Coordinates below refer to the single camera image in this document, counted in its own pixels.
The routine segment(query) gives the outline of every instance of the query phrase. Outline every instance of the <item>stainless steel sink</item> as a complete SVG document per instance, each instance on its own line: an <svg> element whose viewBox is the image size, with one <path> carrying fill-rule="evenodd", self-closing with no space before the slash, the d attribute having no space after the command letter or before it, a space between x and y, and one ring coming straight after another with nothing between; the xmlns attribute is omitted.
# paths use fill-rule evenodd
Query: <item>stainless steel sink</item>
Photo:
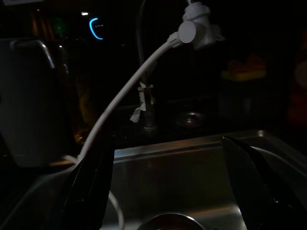
<svg viewBox="0 0 307 230"><path fill-rule="evenodd" d="M221 136L116 150L111 191L123 210L125 229L136 230L155 215L177 212L194 218L207 230L245 230L228 180ZM264 131L228 136L273 152L261 151L272 169L293 187L307 207L307 160L304 156ZM33 221L32 226L44 221L52 202L42 207L34 197L54 200L61 183L61 178L46 180L25 197L7 219L7 229L16 229L16 221L11 220L24 220L27 225ZM42 213L40 219L37 215L24 216L20 211L29 205L33 212ZM118 229L117 214L110 203L103 229Z"/></svg>

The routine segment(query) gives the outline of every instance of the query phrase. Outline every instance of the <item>drain cover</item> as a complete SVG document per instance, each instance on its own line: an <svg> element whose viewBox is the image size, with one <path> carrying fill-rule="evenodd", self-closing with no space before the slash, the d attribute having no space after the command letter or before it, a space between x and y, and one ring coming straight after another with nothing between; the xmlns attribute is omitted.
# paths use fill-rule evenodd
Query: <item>drain cover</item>
<svg viewBox="0 0 307 230"><path fill-rule="evenodd" d="M181 127L195 128L204 123L205 116L197 112L185 112L178 115L176 124Z"/></svg>

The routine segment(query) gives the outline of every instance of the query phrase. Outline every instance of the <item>white hose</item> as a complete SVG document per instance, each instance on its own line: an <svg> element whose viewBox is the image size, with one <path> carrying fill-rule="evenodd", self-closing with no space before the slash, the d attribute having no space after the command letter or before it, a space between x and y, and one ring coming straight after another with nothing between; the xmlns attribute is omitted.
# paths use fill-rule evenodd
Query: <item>white hose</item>
<svg viewBox="0 0 307 230"><path fill-rule="evenodd" d="M118 218L118 229L124 230L125 229L125 220L124 220L124 214L121 210L118 201L116 200L115 196L111 191L109 192L109 201L112 203L113 207L115 208L117 212L117 218Z"/></svg>
<svg viewBox="0 0 307 230"><path fill-rule="evenodd" d="M81 152L78 156L78 162L86 156L86 153L90 149L99 129L102 127L106 119L110 116L113 110L116 108L118 103L123 99L123 97L129 92L129 90L134 86L134 84L140 79L140 77L146 72L146 70L167 50L171 48L171 44L167 41L160 48L158 48L145 62L144 64L135 72L135 74L129 79L129 81L124 85L124 87L118 92L114 99L110 102L105 111L101 114L96 124L92 128L90 134L88 135Z"/></svg>

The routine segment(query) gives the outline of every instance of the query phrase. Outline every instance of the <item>kitchen faucet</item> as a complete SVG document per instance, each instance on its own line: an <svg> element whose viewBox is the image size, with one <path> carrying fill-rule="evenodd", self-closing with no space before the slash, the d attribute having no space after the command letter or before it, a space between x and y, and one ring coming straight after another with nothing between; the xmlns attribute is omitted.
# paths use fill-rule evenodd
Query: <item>kitchen faucet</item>
<svg viewBox="0 0 307 230"><path fill-rule="evenodd" d="M208 20L208 16L210 14L210 10L208 7L201 5L200 2L192 3L192 0L187 0L188 7L185 10L185 15L183 16L184 21L193 20L194 23L197 24L199 30L203 30L205 32L205 43L199 42L198 45L194 45L195 49L199 49L204 45L209 45L215 42L215 36L212 32L211 25ZM137 15L136 20L136 41L137 41L137 50L140 66L145 62L144 50L143 50L143 42L142 42L142 18L144 6L146 4L146 0L143 0L141 3L141 7L139 13ZM156 130L155 124L155 109L153 104L152 97L152 85L149 84L149 71L145 71L145 73L141 76L139 96L140 96L140 107L138 107L133 115L131 116L131 121L137 123L140 118L140 113L142 111L144 117L144 127L145 131L154 131Z"/></svg>

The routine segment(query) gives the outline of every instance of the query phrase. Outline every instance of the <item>glowing blue light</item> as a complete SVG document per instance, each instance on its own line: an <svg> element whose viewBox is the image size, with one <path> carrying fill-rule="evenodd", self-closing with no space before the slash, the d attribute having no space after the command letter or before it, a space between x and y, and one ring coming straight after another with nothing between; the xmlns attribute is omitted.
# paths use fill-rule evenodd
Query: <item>glowing blue light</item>
<svg viewBox="0 0 307 230"><path fill-rule="evenodd" d="M94 29L93 29L92 24L93 24L93 22L96 21L96 20L98 20L98 18L93 18L92 20L90 20L89 25L90 25L91 32L92 32L92 34L94 35L95 38L97 38L98 40L103 40L103 38L98 37L98 36L95 34L95 32L94 32Z"/></svg>

